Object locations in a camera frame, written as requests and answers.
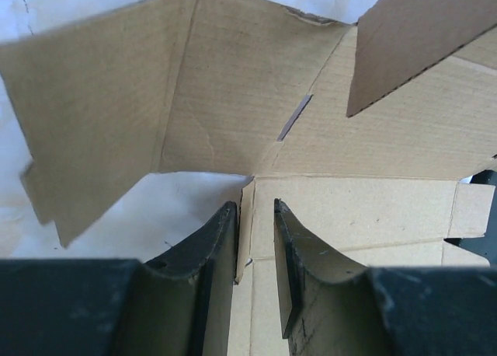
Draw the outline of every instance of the black object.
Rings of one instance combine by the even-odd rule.
[[[237,205],[161,256],[0,262],[1,356],[224,355]]]
[[[292,355],[497,355],[495,268],[368,268],[275,200],[282,334]]]

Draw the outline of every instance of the unfolded cardboard box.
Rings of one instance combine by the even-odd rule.
[[[284,354],[275,197],[365,264],[487,264],[443,239],[486,228],[493,188],[457,180],[497,163],[496,23],[496,0],[380,0],[357,26],[147,0],[3,45],[26,191],[67,245],[148,173],[254,176],[230,348]]]

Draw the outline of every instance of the white surface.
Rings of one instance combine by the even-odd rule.
[[[0,0],[0,40],[42,30],[140,0]],[[376,0],[272,0],[304,12],[355,22]],[[30,162],[19,124],[0,86],[0,257],[152,258],[200,227],[221,204],[237,199],[240,176],[149,175],[67,250],[54,225],[41,226],[19,180]]]

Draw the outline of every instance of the cardboard box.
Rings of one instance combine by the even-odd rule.
[[[273,198],[364,264],[488,264],[495,0],[380,0],[357,26],[264,0],[147,0],[0,47],[42,223],[70,243],[148,173],[254,176],[231,354],[280,340]]]

